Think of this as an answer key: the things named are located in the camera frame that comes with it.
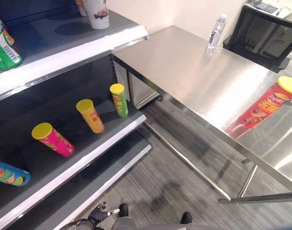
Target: gray carpet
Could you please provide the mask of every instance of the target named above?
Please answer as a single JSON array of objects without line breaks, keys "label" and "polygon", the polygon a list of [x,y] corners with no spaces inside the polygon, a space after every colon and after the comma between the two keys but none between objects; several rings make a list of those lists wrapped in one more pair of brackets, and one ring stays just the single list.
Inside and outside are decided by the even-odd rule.
[{"label": "gray carpet", "polygon": [[[292,60],[279,75],[292,76]],[[148,122],[199,169],[231,196],[237,196],[252,163],[209,133],[167,101],[155,102],[143,109]],[[142,158],[117,183],[101,195],[79,218],[85,218],[102,201],[107,209],[121,203],[129,205],[129,215],[137,227],[160,223],[178,223],[182,213],[191,212],[193,223],[225,230],[273,230],[292,226],[292,202],[272,204],[218,203],[220,195],[173,154],[145,126],[140,133],[152,144]],[[246,196],[289,192],[283,185],[258,169]],[[110,230],[114,217],[101,226]]]}]

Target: yellow lid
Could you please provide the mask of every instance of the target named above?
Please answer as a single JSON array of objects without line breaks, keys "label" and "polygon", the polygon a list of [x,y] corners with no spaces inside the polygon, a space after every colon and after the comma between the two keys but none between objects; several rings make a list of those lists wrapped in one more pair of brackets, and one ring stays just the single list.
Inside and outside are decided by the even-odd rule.
[{"label": "yellow lid", "polygon": [[292,93],[292,78],[287,76],[281,76],[277,81],[278,85],[285,91]]},{"label": "yellow lid", "polygon": [[32,137],[40,140],[43,138],[46,138],[49,136],[49,134],[52,132],[52,125],[49,123],[40,123],[39,125],[35,126],[32,130]]},{"label": "yellow lid", "polygon": [[75,107],[80,113],[83,113],[93,108],[93,102],[90,99],[83,99],[83,100],[80,100]]},{"label": "yellow lid", "polygon": [[122,84],[117,83],[111,85],[111,87],[109,87],[109,90],[111,93],[120,94],[125,90],[125,87]]}]

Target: pink chip can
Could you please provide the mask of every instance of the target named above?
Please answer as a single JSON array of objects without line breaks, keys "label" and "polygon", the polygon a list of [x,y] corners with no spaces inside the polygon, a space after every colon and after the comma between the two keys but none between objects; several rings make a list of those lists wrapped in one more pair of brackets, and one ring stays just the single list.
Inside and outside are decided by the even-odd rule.
[{"label": "pink chip can", "polygon": [[74,146],[49,123],[40,123],[35,126],[32,130],[32,137],[63,157],[70,156],[74,152]]}]

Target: water bottle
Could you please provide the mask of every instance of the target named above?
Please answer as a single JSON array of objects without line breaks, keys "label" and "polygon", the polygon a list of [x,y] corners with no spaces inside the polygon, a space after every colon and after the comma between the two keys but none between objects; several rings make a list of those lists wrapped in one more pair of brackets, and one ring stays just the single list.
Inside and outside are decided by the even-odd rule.
[{"label": "water bottle", "polygon": [[216,21],[210,39],[208,41],[208,48],[214,49],[218,43],[218,40],[222,34],[223,28],[226,25],[226,14],[221,14],[219,19]]},{"label": "water bottle", "polygon": [[18,66],[22,61],[19,54],[10,47],[0,29],[0,69],[6,70]]}]

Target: green soda bottle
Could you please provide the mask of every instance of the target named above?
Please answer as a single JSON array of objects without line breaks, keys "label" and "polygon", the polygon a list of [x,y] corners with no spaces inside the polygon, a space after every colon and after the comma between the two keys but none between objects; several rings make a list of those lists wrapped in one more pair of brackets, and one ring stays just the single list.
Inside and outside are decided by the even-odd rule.
[{"label": "green soda bottle", "polygon": [[10,47],[0,29],[0,69],[12,69],[22,61],[19,54]]}]

